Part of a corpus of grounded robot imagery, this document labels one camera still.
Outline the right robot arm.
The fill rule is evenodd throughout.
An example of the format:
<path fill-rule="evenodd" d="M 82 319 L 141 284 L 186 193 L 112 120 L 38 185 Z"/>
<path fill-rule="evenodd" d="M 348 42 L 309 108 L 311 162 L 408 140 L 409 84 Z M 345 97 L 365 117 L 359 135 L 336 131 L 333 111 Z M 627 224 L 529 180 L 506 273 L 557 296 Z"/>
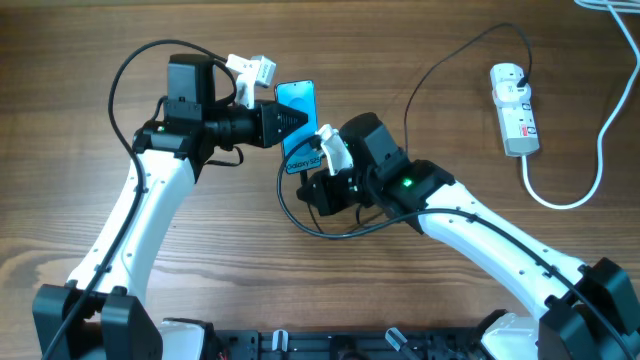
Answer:
<path fill-rule="evenodd" d="M 525 307 L 500 310 L 478 329 L 493 359 L 635 359 L 639 300 L 627 273 L 602 258 L 589 266 L 536 240 L 476 199 L 453 175 L 412 161 L 373 113 L 314 131 L 310 148 L 327 161 L 297 192 L 323 216 L 352 205 L 380 207 L 391 220 L 471 260 Z"/>

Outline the smartphone with teal screen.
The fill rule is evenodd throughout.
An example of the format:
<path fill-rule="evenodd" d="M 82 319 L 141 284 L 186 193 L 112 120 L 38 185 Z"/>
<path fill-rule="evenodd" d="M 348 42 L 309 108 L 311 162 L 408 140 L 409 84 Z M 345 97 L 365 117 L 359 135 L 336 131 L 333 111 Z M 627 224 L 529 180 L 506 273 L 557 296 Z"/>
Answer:
<path fill-rule="evenodd" d="M 283 156 L 287 156 L 296 145 L 314 135 L 318 130 L 315 85 L 312 80 L 279 83 L 275 87 L 275 96 L 279 104 L 303 112 L 308 116 L 305 125 L 283 140 Z M 321 157 L 309 144 L 306 144 L 287 161 L 285 171 L 287 174 L 295 174 L 317 168 L 321 164 Z"/>

